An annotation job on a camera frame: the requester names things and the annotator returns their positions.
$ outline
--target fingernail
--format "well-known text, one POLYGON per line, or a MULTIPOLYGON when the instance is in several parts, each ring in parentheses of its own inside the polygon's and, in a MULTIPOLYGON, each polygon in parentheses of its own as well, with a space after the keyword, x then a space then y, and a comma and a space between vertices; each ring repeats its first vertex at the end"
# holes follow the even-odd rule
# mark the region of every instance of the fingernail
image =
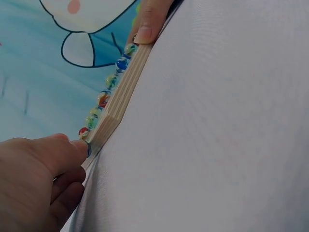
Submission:
POLYGON ((150 42, 149 40, 151 39, 151 33, 151 27, 147 25, 141 26, 133 42, 137 44, 147 44, 150 42))

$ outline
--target cartoon poster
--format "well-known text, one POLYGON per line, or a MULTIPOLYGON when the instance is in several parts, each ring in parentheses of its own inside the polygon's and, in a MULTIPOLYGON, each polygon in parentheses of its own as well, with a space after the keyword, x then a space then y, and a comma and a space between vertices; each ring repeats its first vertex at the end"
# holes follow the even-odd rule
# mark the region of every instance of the cartoon poster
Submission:
POLYGON ((0 1, 0 141, 78 138, 139 0, 0 1))

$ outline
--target knuckle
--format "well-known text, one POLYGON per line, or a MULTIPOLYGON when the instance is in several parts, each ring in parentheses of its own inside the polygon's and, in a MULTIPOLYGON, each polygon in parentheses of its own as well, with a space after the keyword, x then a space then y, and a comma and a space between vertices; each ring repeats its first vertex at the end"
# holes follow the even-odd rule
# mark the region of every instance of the knuckle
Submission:
POLYGON ((152 5, 146 5, 143 11, 144 18, 151 18, 158 15, 158 10, 152 5))

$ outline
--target glass marble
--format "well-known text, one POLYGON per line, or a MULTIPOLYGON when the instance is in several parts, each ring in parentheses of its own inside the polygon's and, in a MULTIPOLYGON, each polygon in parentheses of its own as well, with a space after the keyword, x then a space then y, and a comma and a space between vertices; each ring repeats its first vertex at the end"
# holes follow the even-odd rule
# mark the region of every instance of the glass marble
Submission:
POLYGON ((85 139, 87 139, 89 132, 90 131, 87 127, 83 127, 79 130, 78 136, 79 136, 80 139, 85 140, 85 139))
POLYGON ((94 114, 89 114, 86 118, 86 127, 90 130, 94 129, 98 123, 98 117, 94 114))
POLYGON ((95 118, 100 118, 102 109, 99 107, 95 107, 90 110, 90 114, 93 115, 95 118))
POLYGON ((119 76, 117 74, 109 75, 105 80, 105 85, 108 90, 114 90, 119 82, 119 76))
POLYGON ((111 97, 111 92, 109 90, 103 90, 98 95, 98 106, 101 108, 105 108, 108 100, 111 97))
POLYGON ((129 57, 132 57, 134 55, 134 53, 137 51, 137 46, 135 44, 131 44, 129 43, 126 47, 125 47, 125 55, 128 55, 129 57))
POLYGON ((116 61, 116 70, 118 73, 123 73, 129 65, 129 60, 125 57, 121 57, 116 61))

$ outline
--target cartoon illustration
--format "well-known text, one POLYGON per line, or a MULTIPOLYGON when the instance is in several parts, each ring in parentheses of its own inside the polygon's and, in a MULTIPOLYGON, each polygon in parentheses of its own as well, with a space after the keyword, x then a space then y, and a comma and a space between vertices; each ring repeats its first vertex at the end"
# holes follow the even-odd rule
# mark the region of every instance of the cartoon illustration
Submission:
MULTIPOLYGON (((40 0, 40 2, 55 23, 69 32, 61 48, 63 58, 80 67, 103 67, 113 65, 122 53, 122 45, 117 44, 116 36, 108 30, 108 27, 112 24, 118 28, 123 26, 117 25, 117 19, 125 15, 138 0, 40 0)), ((128 24, 129 28, 125 27, 128 32, 131 23, 132 21, 128 24)))

